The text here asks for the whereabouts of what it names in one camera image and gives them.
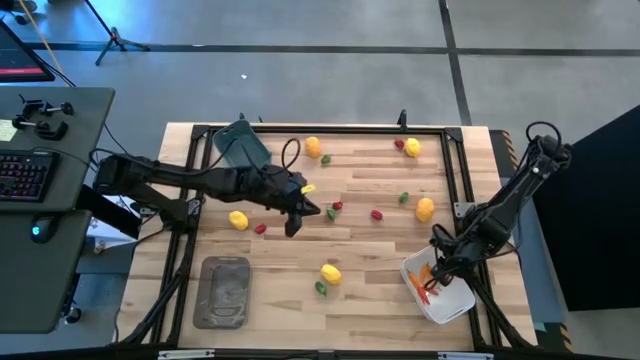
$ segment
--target desk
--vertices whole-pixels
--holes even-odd
[[[1,86],[0,119],[13,119],[22,112],[24,105],[19,95],[27,100],[41,99],[52,106],[70,102],[75,109],[73,116],[57,112],[46,117],[36,112],[30,119],[65,121],[69,129],[60,141],[43,140],[31,128],[17,130],[10,141],[0,141],[0,150],[47,147],[62,152],[43,202],[0,202],[0,333],[48,333],[58,324],[62,304],[68,298],[91,216],[126,222],[133,229],[129,231],[133,236],[137,235],[140,221],[84,187],[87,165],[74,158],[89,161],[89,152],[98,142],[115,91]],[[31,240],[31,221],[36,213],[43,212],[65,215],[55,236],[47,243],[36,244]]]
[[[193,125],[167,125],[160,161],[184,166]],[[488,129],[463,127],[462,133],[476,201],[487,201],[500,188]],[[279,159],[288,138],[304,139],[306,135],[259,136],[273,159]],[[195,246],[179,346],[471,350],[468,317],[461,316],[444,326],[427,321],[399,272],[403,259],[428,246],[431,236],[430,226],[415,220],[413,210],[418,199],[422,196],[433,199],[436,206],[433,222],[450,231],[453,228],[440,141],[434,136],[416,136],[423,151],[419,158],[410,159],[395,150],[393,135],[318,136],[323,150],[333,154],[331,164],[321,167],[319,160],[301,155],[292,169],[301,171],[317,186],[309,197],[318,206],[326,208],[334,201],[344,202],[335,223],[324,215],[306,217],[300,232],[289,239],[284,236],[285,216],[275,211],[247,202],[224,204],[207,199]],[[454,161],[454,170],[458,168]],[[455,173],[461,192],[459,171]],[[157,188],[169,197],[178,197],[178,189]],[[398,204],[398,196],[404,191],[410,193],[410,200],[402,206]],[[369,216],[372,208],[384,213],[383,222],[372,223]],[[227,217],[233,210],[247,214],[250,230],[240,232],[231,227]],[[260,223],[268,229],[257,235],[251,229]],[[150,222],[141,236],[159,226],[158,222]],[[135,252],[118,319],[122,337],[131,333],[158,295],[168,240],[169,234],[157,236],[140,244]],[[196,329],[193,311],[201,263],[209,256],[225,255],[244,256],[252,266],[247,323],[238,330]],[[338,288],[331,289],[332,296],[323,298],[315,292],[313,284],[319,278],[320,266],[327,262],[336,264],[344,280]],[[517,256],[491,260],[489,272],[497,303],[521,334],[536,343]],[[163,340],[171,326],[173,307],[170,302]],[[481,306],[479,313],[484,326],[486,317]]]

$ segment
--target wooden plank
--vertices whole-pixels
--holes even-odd
[[[167,125],[161,161],[184,164],[192,126],[192,123]],[[474,195],[477,201],[486,201],[500,188],[489,132],[484,127],[462,129]],[[287,139],[306,137],[259,136],[276,163]],[[289,239],[283,230],[286,216],[248,202],[224,204],[208,199],[196,242],[180,346],[471,350],[467,317],[444,326],[422,318],[399,276],[403,259],[428,246],[431,236],[430,225],[417,222],[413,214],[420,198],[427,196],[434,200],[434,222],[450,230],[453,227],[439,140],[435,136],[417,136],[423,152],[419,158],[410,159],[394,148],[392,135],[319,137],[323,150],[333,154],[331,164],[321,167],[317,159],[301,155],[292,170],[301,171],[317,186],[309,197],[318,206],[326,208],[334,201],[343,201],[344,208],[335,221],[324,215],[305,218],[300,232]],[[294,148],[288,149],[289,158]],[[451,150],[458,193],[462,195],[455,147]],[[218,151],[212,156],[215,159]],[[176,189],[158,188],[170,196],[178,195]],[[403,191],[410,193],[405,205],[398,204]],[[382,222],[371,219],[369,214],[374,208],[384,213]],[[230,226],[227,217],[232,210],[247,214],[248,231],[240,232]],[[268,229],[257,235],[251,229],[260,223]],[[145,231],[152,232],[158,226],[150,223]],[[168,235],[158,236],[136,250],[118,319],[121,336],[133,330],[157,296],[168,239]],[[178,263],[181,256],[182,253],[178,255]],[[209,256],[244,256],[251,263],[249,316],[241,329],[200,330],[193,326],[201,264]],[[313,286],[324,263],[336,265],[344,277],[343,284],[329,288],[326,298],[318,295]],[[496,301],[521,334],[535,343],[517,256],[491,260],[489,271]],[[172,306],[173,302],[165,320],[164,336],[170,327]],[[482,327],[486,329],[484,309],[479,310]]]

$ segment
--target computer mouse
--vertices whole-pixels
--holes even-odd
[[[38,214],[31,221],[31,240],[38,244],[44,244],[51,240],[60,223],[59,215]]]

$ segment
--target computer monitor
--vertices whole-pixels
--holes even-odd
[[[0,20],[0,83],[53,80],[33,50]]]

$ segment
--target computer keyboard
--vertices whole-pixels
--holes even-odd
[[[0,201],[42,202],[60,154],[0,150]]]

